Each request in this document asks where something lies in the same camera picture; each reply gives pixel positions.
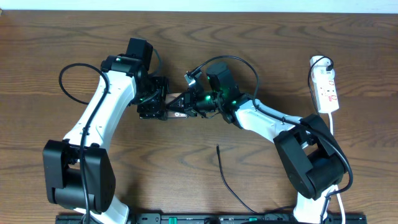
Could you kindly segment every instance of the green terminal block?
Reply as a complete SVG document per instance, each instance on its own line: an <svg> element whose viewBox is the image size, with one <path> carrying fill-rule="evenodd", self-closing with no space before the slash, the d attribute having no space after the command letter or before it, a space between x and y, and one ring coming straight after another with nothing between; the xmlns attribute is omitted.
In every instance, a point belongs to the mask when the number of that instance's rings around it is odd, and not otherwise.
<svg viewBox="0 0 398 224"><path fill-rule="evenodd" d="M177 224L177 218L169 218L169 224Z"/></svg>

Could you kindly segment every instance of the white wall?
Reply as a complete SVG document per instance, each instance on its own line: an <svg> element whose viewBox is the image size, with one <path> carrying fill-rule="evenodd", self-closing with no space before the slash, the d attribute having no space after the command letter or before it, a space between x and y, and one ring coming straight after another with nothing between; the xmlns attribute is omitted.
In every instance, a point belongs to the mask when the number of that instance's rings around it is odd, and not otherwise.
<svg viewBox="0 0 398 224"><path fill-rule="evenodd" d="M0 0L0 8L4 10L398 13L398 0Z"/></svg>

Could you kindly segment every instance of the power strip switch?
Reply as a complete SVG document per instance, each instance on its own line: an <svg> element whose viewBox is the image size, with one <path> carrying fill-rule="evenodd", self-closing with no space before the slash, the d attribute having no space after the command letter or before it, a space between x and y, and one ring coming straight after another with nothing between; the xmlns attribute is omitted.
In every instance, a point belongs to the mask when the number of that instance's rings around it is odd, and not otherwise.
<svg viewBox="0 0 398 224"><path fill-rule="evenodd" d="M322 57L321 55L312 57L310 66ZM335 85L335 70L327 71L326 69L331 63L328 58L323 58L313 66L311 71L319 113L331 113L339 108Z"/></svg>

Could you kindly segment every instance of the robotic arm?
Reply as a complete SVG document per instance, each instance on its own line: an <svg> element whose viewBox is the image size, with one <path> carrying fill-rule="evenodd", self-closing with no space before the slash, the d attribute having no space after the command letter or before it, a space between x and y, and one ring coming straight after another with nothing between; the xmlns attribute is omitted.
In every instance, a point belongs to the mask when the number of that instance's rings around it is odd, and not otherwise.
<svg viewBox="0 0 398 224"><path fill-rule="evenodd" d="M198 67L185 75L188 90L166 104L168 79L148 74L152 51L152 46L145 40L131 39L126 54L109 56L101 64L109 90L88 128L84 145L91 215L102 223L134 222L129 216L128 206L114 196L116 179L108 152L123 111L135 104L142 119L166 120L168 111L207 118L207 113L218 110L227 123L254 131L273 142L290 182L298 191L295 219L319 223L320 215L326 209L323 207L325 195L341 182L347 170L322 138L275 117L316 129L338 146L323 120L316 115L306 118L288 116L259 100L254 106L252 96L239 91L227 64L223 62L211 65L206 71L212 91L204 91ZM82 129L98 104L104 86L105 81L101 77L93 98L75 127L63 141L49 140L43 151L49 202L81 213L85 213L81 172L69 165L78 162ZM307 156L303 149L314 144L318 149Z"/></svg>

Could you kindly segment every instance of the wood grain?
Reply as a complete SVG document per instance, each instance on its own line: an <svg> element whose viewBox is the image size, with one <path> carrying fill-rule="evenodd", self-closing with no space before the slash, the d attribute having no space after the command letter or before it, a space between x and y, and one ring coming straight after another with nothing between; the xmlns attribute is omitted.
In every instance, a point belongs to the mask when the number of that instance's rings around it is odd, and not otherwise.
<svg viewBox="0 0 398 224"><path fill-rule="evenodd" d="M398 16L6 11L0 17L0 223L53 223L68 211L47 201L42 149L48 139L62 139L85 107L60 91L58 73L69 63L99 66L124 52L130 37L159 51L173 92L186 89L185 71L213 56L237 55L259 72L259 99L298 116L313 112L309 58L333 58L341 108L333 114L335 133L354 172L353 187L342 196L345 209L364 212L369 223L397 222ZM241 89L252 92L250 70L228 62ZM97 82L85 68L65 77L66 88L84 100ZM215 144L230 186L254 210L295 203L272 143L220 117L143 121L135 107L123 114L111 145L116 195L169 213L246 212L220 179ZM334 199L331 210L338 212Z"/></svg>

